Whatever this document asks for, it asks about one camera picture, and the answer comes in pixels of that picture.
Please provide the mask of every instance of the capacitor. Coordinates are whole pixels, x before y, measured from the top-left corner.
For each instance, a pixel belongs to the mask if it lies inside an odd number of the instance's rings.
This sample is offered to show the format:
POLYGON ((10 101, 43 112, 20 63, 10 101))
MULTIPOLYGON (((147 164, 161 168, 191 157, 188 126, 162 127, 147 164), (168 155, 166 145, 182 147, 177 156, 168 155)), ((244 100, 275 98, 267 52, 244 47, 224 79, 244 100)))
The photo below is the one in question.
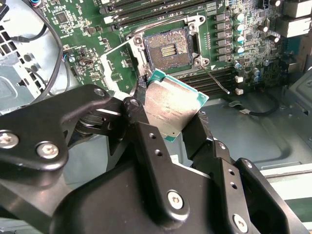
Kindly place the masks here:
POLYGON ((280 0, 271 0, 270 5, 271 6, 279 6, 281 4, 280 0))
POLYGON ((259 82, 260 77, 253 75, 252 79, 254 80, 254 82, 259 82))
POLYGON ((237 35, 236 37, 235 37, 235 40, 238 42, 238 43, 244 43, 244 40, 245 40, 245 38, 242 36, 242 35, 237 35))
POLYGON ((254 75, 255 77, 260 76, 260 71, 259 71, 258 68, 255 67, 255 68, 253 69, 253 75, 254 75))
POLYGON ((242 22, 244 21, 244 14, 243 13, 237 13, 235 16, 234 16, 235 20, 238 20, 239 22, 242 22))
POLYGON ((234 65, 235 69, 239 69, 241 67, 241 65, 238 61, 234 61, 233 65, 234 65))
POLYGON ((273 41, 274 43, 278 43, 279 42, 279 38, 278 37, 275 37, 273 35, 269 35, 269 40, 270 41, 273 41))
POLYGON ((269 66, 269 65, 270 65, 270 61, 268 61, 268 60, 265 60, 265 61, 263 62, 263 66, 267 67, 267 66, 269 66))
POLYGON ((243 24, 235 25, 235 30, 238 32, 242 32, 244 30, 244 25, 243 24))
POLYGON ((236 53, 242 54, 244 51, 245 51, 244 48, 241 47, 241 46, 238 46, 238 47, 235 48, 235 52, 236 53))
POLYGON ((260 30, 261 32, 266 33, 268 31, 268 27, 267 26, 263 26, 263 25, 259 25, 258 26, 258 30, 260 30))

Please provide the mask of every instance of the integrated circuit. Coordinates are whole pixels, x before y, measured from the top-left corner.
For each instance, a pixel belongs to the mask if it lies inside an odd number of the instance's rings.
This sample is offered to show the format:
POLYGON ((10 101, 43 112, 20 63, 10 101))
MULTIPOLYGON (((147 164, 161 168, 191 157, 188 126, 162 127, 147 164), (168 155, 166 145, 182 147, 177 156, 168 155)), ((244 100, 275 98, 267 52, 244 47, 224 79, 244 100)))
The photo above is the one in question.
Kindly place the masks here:
POLYGON ((56 15, 56 17, 58 18, 58 22, 59 23, 66 23, 66 22, 68 22, 68 18, 66 16, 65 12, 58 13, 56 15))
POLYGON ((152 70, 167 70, 193 63, 187 29, 175 29, 144 37, 152 70))

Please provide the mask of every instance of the mounting hole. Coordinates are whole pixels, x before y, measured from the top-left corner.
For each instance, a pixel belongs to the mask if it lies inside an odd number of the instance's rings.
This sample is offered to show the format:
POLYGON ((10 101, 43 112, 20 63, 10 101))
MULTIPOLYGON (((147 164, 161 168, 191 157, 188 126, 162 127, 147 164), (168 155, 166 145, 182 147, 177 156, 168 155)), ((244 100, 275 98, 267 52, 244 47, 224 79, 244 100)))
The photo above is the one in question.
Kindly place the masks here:
POLYGON ((229 173, 233 176, 235 175, 234 171, 232 171, 231 169, 229 169, 229 173))
POLYGON ((155 154, 156 154, 157 156, 162 156, 162 152, 161 152, 160 150, 155 150, 155 154))
POLYGON ((32 66, 30 67, 30 69, 33 70, 33 71, 35 71, 35 72, 38 71, 38 67, 36 67, 35 65, 32 65, 32 66))
POLYGON ((230 184, 231 184, 232 188, 237 189, 236 184, 234 184, 233 182, 231 182, 230 184))
POLYGON ((138 101, 135 100, 135 99, 131 99, 130 102, 131 102, 134 106, 139 106, 138 101))
POLYGON ((104 91, 101 89, 94 89, 95 94, 103 97, 105 95, 104 91))
POLYGON ((24 55, 24 60, 26 62, 30 62, 31 61, 31 57, 29 55, 24 55))
POLYGON ((149 136, 151 139, 156 139, 156 136, 153 133, 150 133, 149 136))

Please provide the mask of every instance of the green circuit board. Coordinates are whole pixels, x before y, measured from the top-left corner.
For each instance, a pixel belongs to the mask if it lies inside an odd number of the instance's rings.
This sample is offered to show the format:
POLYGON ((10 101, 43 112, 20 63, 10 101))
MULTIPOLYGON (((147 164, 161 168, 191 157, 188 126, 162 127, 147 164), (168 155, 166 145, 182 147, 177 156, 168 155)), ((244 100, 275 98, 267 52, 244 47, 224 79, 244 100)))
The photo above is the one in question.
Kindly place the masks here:
MULTIPOLYGON (((106 90, 117 88, 130 93, 139 77, 150 75, 159 66, 175 78, 200 77, 201 81, 207 75, 195 66, 199 57, 200 65, 216 77, 218 73, 224 78, 222 71, 231 74, 220 81, 231 91, 235 87, 249 90, 258 83, 271 87, 281 82, 275 71, 283 55, 284 41, 272 43, 268 33, 258 30, 259 25, 272 27, 281 8, 260 9, 258 0, 43 0, 40 7, 59 33, 71 70, 81 85, 93 83, 106 90), (199 24, 194 33, 192 17, 197 17, 194 22, 199 24), (198 21, 198 17, 203 17, 204 22, 198 21), (127 43, 135 41, 136 30, 143 27, 143 48, 127 43), (173 39, 176 33, 181 34, 180 42, 173 41, 177 40, 173 39), (243 43, 237 41, 239 35, 244 38, 243 43), (157 40, 163 44, 152 48, 157 40), (134 55, 137 50, 146 60, 143 65, 134 55), (237 63, 245 77, 240 85, 233 82, 237 63), (260 75, 254 76, 255 68, 260 75)), ((207 89, 206 83, 194 81, 190 85, 208 95, 219 91, 210 83, 207 89)))

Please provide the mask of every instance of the microchip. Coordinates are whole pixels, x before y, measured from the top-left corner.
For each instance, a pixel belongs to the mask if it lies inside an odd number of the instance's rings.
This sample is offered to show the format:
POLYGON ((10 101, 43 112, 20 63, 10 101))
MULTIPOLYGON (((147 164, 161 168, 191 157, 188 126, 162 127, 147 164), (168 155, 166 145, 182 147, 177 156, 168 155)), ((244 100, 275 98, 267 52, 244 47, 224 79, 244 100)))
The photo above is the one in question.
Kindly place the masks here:
POLYGON ((228 59, 228 57, 227 57, 226 55, 221 55, 221 56, 218 57, 218 60, 219 60, 220 62, 224 62, 224 61, 226 61, 227 59, 228 59))
POLYGON ((223 48, 219 48, 219 49, 218 49, 218 54, 220 54, 220 55, 226 54, 226 52, 227 52, 226 47, 223 47, 223 48))
POLYGON ((101 33, 103 31, 103 28, 101 26, 96 26, 96 31, 101 33))
POLYGON ((265 11, 260 11, 259 17, 265 17, 265 11))
POLYGON ((253 39, 253 35, 252 34, 247 34, 246 35, 246 40, 251 40, 253 39))
POLYGON ((88 32, 90 35, 94 34, 97 32, 97 30, 94 27, 88 28, 88 32))
POLYGON ((223 29, 225 29, 225 23, 218 23, 218 24, 216 25, 216 29, 217 29, 217 30, 223 30, 223 29))
POLYGON ((167 70, 193 63, 187 29, 180 28, 146 36, 144 44, 152 70, 167 70))
POLYGON ((259 53, 263 53, 263 52, 265 52, 265 47, 260 47, 259 48, 259 53))
POLYGON ((65 14, 65 12, 61 12, 59 14, 56 15, 58 18, 59 23, 66 23, 68 21, 68 18, 65 14))
POLYGON ((225 38, 225 31, 222 31, 222 32, 217 33, 216 37, 217 37, 218 39, 225 38))
POLYGON ((219 21, 223 21, 223 20, 225 20, 224 13, 215 16, 215 21, 219 22, 219 21))
POLYGON ((271 55, 276 55, 278 53, 278 50, 271 50, 271 55))
POLYGON ((217 44, 218 44, 218 46, 225 46, 226 45, 226 40, 225 39, 218 40, 217 44))

